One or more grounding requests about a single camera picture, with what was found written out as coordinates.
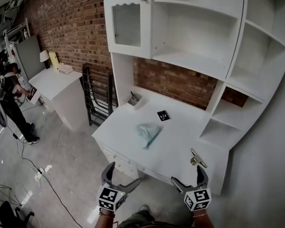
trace white desk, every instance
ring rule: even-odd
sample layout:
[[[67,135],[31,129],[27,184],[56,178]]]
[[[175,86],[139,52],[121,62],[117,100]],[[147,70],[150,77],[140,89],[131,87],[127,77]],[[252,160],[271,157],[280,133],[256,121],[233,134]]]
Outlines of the white desk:
[[[73,131],[87,120],[84,92],[79,80],[81,76],[76,71],[64,75],[51,67],[29,80],[41,94],[45,107],[50,112],[55,110]]]
[[[199,109],[142,88],[134,91],[145,98],[145,105],[136,111],[127,105],[118,107],[93,133],[109,162],[115,161],[117,169],[133,178],[142,171],[169,184],[174,176],[185,185],[196,186],[197,170],[190,163],[193,148],[208,165],[204,168],[208,187],[220,194],[229,151],[198,138],[202,120],[196,112]],[[157,112],[162,110],[169,113],[170,120],[159,120]],[[135,132],[135,127],[143,123],[162,127],[148,150],[142,148],[144,142]]]

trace light blue cloth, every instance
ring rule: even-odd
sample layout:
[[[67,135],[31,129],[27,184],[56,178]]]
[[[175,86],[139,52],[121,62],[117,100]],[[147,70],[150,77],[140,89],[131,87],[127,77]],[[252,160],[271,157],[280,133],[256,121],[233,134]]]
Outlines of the light blue cloth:
[[[160,133],[161,129],[156,124],[140,124],[136,126],[135,131],[139,136],[141,136],[146,145],[144,148],[148,149],[153,140],[157,137],[157,135]]]

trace person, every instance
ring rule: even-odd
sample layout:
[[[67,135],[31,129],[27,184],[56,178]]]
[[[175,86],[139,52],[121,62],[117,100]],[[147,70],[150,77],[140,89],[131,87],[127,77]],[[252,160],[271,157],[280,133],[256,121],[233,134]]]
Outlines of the person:
[[[14,100],[14,93],[16,90],[25,95],[32,95],[33,93],[25,90],[19,84],[16,74],[20,73],[20,69],[18,69],[17,63],[6,65],[5,71],[3,87],[5,96],[1,102],[2,108],[6,115],[17,125],[28,144],[38,143],[39,138],[32,134],[35,125],[26,122],[19,106]]]
[[[101,209],[99,211],[99,219],[95,228],[112,228],[114,221],[114,212]],[[205,209],[193,212],[194,224],[196,228],[214,228]],[[176,228],[179,226],[172,225],[165,222],[155,221],[154,217],[150,214],[150,209],[147,205],[142,205],[140,210],[133,214],[131,217],[123,221],[117,228]]]

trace black pants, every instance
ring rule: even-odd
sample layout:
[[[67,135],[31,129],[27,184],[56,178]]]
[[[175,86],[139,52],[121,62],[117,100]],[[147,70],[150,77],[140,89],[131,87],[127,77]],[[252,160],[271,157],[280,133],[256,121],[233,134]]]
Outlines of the black pants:
[[[117,228],[136,228],[151,221],[155,221],[154,217],[148,211],[141,210],[132,214],[131,217],[122,222]]]
[[[26,141],[33,141],[34,136],[31,134],[31,127],[25,120],[19,106],[13,97],[6,97],[1,105],[7,116],[17,125]]]

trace concrete floor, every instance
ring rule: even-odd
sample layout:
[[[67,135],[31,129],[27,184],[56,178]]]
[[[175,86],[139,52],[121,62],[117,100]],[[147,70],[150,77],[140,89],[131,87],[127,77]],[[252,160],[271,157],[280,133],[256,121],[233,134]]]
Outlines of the concrete floor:
[[[26,102],[21,109],[23,111],[32,106]],[[53,167],[46,176],[75,220],[82,227],[94,227],[98,218],[96,194],[101,181],[100,175],[108,165],[107,159],[91,136],[96,127],[90,127],[86,122],[78,131],[72,132],[62,124],[55,112],[47,112],[44,106],[29,109],[23,114],[28,122],[35,123],[36,135],[40,137],[39,143],[25,145],[23,157],[31,159],[38,168],[44,168],[50,160],[61,130],[57,149],[50,161]],[[19,130],[14,129],[11,120],[9,127],[17,131],[17,136],[21,135]],[[44,178],[40,181],[41,194],[34,198],[39,194],[39,183],[34,179],[36,170],[31,167],[28,161],[20,160],[16,140],[10,130],[0,126],[0,184],[14,189],[19,182],[28,192],[33,193],[32,197],[26,200],[27,193],[24,188],[20,184],[15,187],[17,199],[20,202],[27,201],[22,208],[23,215],[30,211],[35,213],[28,227],[78,227]],[[117,170],[114,172],[113,180],[115,184],[124,185],[132,181],[130,177]],[[1,193],[0,199],[8,200]],[[147,177],[116,212],[115,221],[121,222],[128,218],[142,204],[149,205],[152,214],[159,221],[181,225],[190,217],[181,195],[171,185]]]

